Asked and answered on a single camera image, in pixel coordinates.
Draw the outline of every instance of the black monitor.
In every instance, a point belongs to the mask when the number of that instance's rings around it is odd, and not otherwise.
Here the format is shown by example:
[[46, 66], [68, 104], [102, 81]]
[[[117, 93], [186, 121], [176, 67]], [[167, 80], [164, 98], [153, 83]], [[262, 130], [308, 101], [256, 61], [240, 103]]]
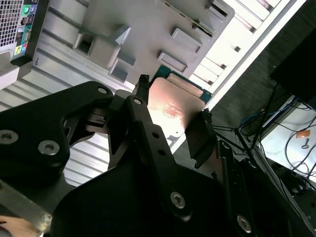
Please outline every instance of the black monitor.
[[271, 78], [316, 110], [316, 30], [276, 69]]

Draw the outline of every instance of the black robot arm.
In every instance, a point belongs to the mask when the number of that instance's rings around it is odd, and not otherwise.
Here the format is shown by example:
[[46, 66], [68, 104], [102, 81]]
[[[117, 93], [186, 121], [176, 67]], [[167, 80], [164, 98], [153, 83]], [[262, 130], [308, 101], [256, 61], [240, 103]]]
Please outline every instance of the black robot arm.
[[113, 96], [104, 85], [87, 82], [0, 113], [0, 195], [5, 194], [0, 203], [16, 210], [4, 197], [25, 195], [47, 209], [32, 191], [54, 198], [49, 187], [59, 182], [69, 148], [100, 132], [109, 136], [109, 170], [69, 192], [52, 220], [30, 204], [39, 213], [30, 221], [37, 227], [45, 222], [51, 237], [296, 236], [297, 231], [313, 236], [288, 203], [280, 206], [286, 201], [264, 172], [237, 161], [232, 148], [217, 139], [208, 112], [186, 130], [196, 169], [178, 165], [151, 120], [148, 88], [146, 83], [138, 88], [144, 98], [126, 91]]

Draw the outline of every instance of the orange tag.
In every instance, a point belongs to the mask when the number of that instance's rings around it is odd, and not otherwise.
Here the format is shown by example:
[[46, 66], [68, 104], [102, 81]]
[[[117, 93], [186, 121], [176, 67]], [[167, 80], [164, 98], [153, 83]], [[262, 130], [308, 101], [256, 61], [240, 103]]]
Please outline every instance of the orange tag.
[[301, 131], [301, 132], [298, 132], [298, 133], [296, 134], [296, 138], [309, 137], [310, 134], [311, 134], [311, 131], [310, 131], [310, 130]]

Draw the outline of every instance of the ventilation grille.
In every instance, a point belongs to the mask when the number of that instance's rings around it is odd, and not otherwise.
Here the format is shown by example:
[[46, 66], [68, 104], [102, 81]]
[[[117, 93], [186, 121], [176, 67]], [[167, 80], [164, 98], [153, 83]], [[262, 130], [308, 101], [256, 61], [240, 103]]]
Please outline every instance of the ventilation grille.
[[190, 80], [202, 84], [211, 93], [220, 86], [222, 75], [238, 62], [238, 55], [245, 52], [251, 39], [257, 34], [280, 0], [224, 0], [235, 10], [235, 16], [205, 59], [194, 71]]
[[0, 1], [0, 47], [14, 43], [23, 1]]

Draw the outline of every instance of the silver screw head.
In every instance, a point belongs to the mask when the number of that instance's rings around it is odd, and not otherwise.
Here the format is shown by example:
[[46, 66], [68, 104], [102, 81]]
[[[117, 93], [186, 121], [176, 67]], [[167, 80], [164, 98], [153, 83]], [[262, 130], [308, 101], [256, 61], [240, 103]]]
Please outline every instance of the silver screw head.
[[46, 140], [39, 144], [38, 150], [41, 154], [46, 156], [54, 156], [59, 152], [59, 145], [57, 142]]
[[244, 218], [241, 215], [237, 216], [237, 222], [239, 224], [239, 226], [246, 232], [246, 233], [251, 233], [252, 229], [251, 229], [251, 225], [250, 223], [247, 221], [246, 218]]
[[103, 88], [98, 88], [98, 91], [99, 91], [100, 93], [102, 93], [102, 94], [108, 93], [108, 92], [106, 91], [106, 89], [103, 89]]
[[134, 99], [134, 102], [135, 102], [136, 104], [138, 104], [138, 105], [141, 105], [141, 104], [142, 104], [142, 102], [141, 102], [139, 99]]
[[12, 130], [0, 130], [0, 144], [9, 145], [16, 142], [19, 135]]
[[184, 197], [178, 192], [172, 192], [170, 199], [173, 205], [179, 209], [183, 209], [186, 206], [186, 201]]

